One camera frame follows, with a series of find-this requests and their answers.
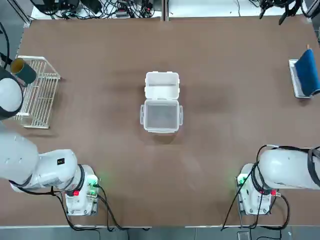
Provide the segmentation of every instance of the white wire rack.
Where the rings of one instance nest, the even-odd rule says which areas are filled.
[[[48,129],[60,75],[42,56],[18,57],[36,71],[36,80],[22,88],[22,108],[13,119],[25,128]]]

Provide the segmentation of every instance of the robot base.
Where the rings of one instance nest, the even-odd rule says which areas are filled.
[[[248,163],[243,166],[241,173],[236,178],[237,186],[243,184],[244,180],[248,177],[253,166],[254,165],[252,163]],[[261,193],[255,189],[250,176],[246,180],[245,184],[243,185],[239,193],[240,211],[245,211],[245,214],[247,215],[257,215],[259,205],[260,205],[260,200],[261,200]],[[259,215],[265,215],[269,213],[270,204],[271,204],[271,194],[263,195]]]
[[[69,216],[90,216],[98,211],[99,188],[93,187],[99,183],[98,177],[89,165],[81,165],[84,170],[84,182],[75,195],[65,195],[67,214]]]

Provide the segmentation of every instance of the clear plastic box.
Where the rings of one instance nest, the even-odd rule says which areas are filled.
[[[145,78],[146,100],[140,108],[140,123],[151,133],[167,134],[183,124],[179,105],[179,75],[175,72],[148,72]]]

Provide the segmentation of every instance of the label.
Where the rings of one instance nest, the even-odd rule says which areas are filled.
[[[27,187],[27,189],[40,189],[40,188],[41,188],[41,185],[39,183]]]
[[[261,201],[261,205],[268,203],[269,198],[270,198],[270,195],[263,196],[262,201]],[[261,195],[257,197],[257,208],[256,208],[257,210],[259,209],[259,206],[260,206],[260,199],[261,199]]]
[[[60,184],[62,184],[63,182],[60,181],[60,179],[58,177],[54,178],[54,179],[51,179],[49,182],[46,182],[46,183],[43,183],[42,185],[44,187],[56,187]]]

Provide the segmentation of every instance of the gray floor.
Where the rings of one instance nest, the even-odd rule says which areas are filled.
[[[29,0],[16,0],[16,2],[20,5],[20,7],[23,9],[23,11],[31,16],[32,9],[34,8],[34,5]]]
[[[0,22],[9,38],[10,58],[14,59],[24,32],[24,22],[6,0],[0,0]],[[0,52],[7,55],[7,44],[3,34],[0,34]]]
[[[220,227],[212,228],[184,228],[161,227],[151,228],[149,231],[132,228],[128,231],[108,232],[100,230],[101,239],[108,240],[238,240],[238,232],[247,232],[245,228],[237,227],[220,231]],[[252,230],[252,240],[258,237],[279,238],[279,231],[271,231],[261,227]],[[320,236],[320,227],[293,226],[282,231],[282,240],[317,240]],[[69,227],[41,227],[0,229],[1,240],[98,240],[99,234],[95,231],[77,232]]]

